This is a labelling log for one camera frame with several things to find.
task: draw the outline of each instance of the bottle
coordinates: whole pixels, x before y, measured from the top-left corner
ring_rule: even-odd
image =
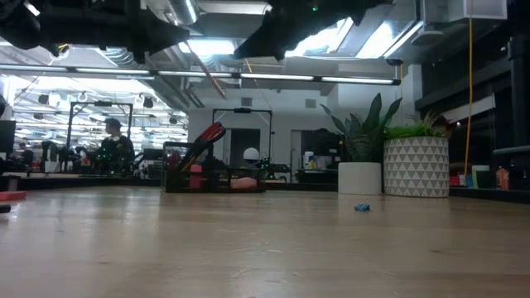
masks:
[[[499,167],[496,173],[497,177],[497,189],[498,190],[509,190],[509,171],[504,169],[502,166]]]

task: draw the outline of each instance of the wooden table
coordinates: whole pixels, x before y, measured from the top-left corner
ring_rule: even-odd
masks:
[[[0,215],[0,296],[528,297],[530,206],[364,199],[30,192]]]

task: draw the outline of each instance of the doorway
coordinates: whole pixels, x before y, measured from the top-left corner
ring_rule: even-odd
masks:
[[[248,167],[244,160],[243,153],[249,148],[256,148],[259,151],[260,130],[247,128],[232,128],[230,138],[230,166]]]

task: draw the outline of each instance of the snake plant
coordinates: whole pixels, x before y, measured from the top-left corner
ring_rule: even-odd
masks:
[[[340,121],[323,104],[325,113],[331,116],[333,123],[344,135],[344,144],[352,162],[380,162],[383,156],[384,131],[392,116],[398,111],[402,99],[394,101],[387,113],[380,117],[383,101],[377,94],[372,101],[368,116],[363,119],[353,113],[344,122]]]

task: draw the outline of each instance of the fluorescent light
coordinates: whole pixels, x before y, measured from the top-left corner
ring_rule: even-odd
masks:
[[[393,79],[322,77],[322,82],[354,83],[354,84],[393,84],[394,80]]]
[[[121,69],[98,69],[98,68],[76,68],[77,72],[86,74],[105,75],[149,75],[149,70],[121,70]]]
[[[383,57],[388,58],[391,54],[393,54],[396,50],[398,50],[403,44],[408,41],[418,30],[420,30],[423,27],[423,22],[418,22],[407,34],[405,34],[402,38],[400,38],[390,49],[388,49],[384,54]]]
[[[339,32],[337,33],[337,37],[333,40],[333,42],[330,43],[330,46],[328,47],[328,54],[335,53],[339,49],[339,46],[345,40],[352,26],[354,26],[354,21],[352,21],[351,17],[345,18],[344,20],[340,20],[339,22],[337,22]]]
[[[285,80],[313,80],[312,75],[289,74],[241,74],[241,79],[285,79]]]
[[[122,113],[110,113],[109,116],[110,116],[110,117],[127,117],[127,118],[128,118],[128,117],[129,117],[129,114],[124,115],[124,114],[122,114]],[[151,115],[149,115],[149,114],[135,114],[135,113],[134,113],[134,114],[132,115],[132,117],[133,117],[133,118],[150,118]]]
[[[157,78],[155,78],[154,76],[145,76],[145,75],[117,75],[116,79],[154,80]]]
[[[355,58],[379,58],[392,45],[392,27],[387,22],[383,22],[379,28],[373,32],[371,37],[364,43]]]
[[[173,76],[184,76],[184,77],[194,77],[194,78],[205,78],[207,75],[201,71],[167,71],[160,70],[158,71],[159,75],[173,75]],[[214,78],[232,78],[230,73],[210,73]]]
[[[17,133],[21,133],[21,134],[32,134],[31,130],[29,129],[21,129],[21,130],[17,130]]]
[[[51,127],[68,129],[68,124],[54,124],[54,123],[17,123],[18,127]],[[103,125],[81,125],[72,124],[72,128],[105,128]]]
[[[24,6],[27,8],[28,11],[30,11],[31,13],[33,13],[33,15],[35,17],[39,17],[39,15],[41,14],[41,12],[39,12],[38,9],[36,9],[33,4],[29,3],[29,2],[24,2]]]
[[[68,124],[54,124],[54,123],[17,123],[17,127],[51,127],[56,129],[68,129]],[[104,125],[92,124],[72,124],[72,128],[105,128]],[[182,127],[144,127],[148,131],[154,132],[186,132]],[[140,132],[142,127],[131,127],[131,131]]]
[[[68,69],[66,69],[66,67],[44,65],[1,65],[0,70],[68,72]]]
[[[92,118],[94,120],[101,121],[101,122],[107,120],[107,118],[102,115],[90,115],[89,118]]]
[[[188,44],[199,56],[232,55],[235,51],[234,43],[226,39],[190,39]],[[184,42],[179,44],[179,48],[184,53],[190,53],[190,49]]]

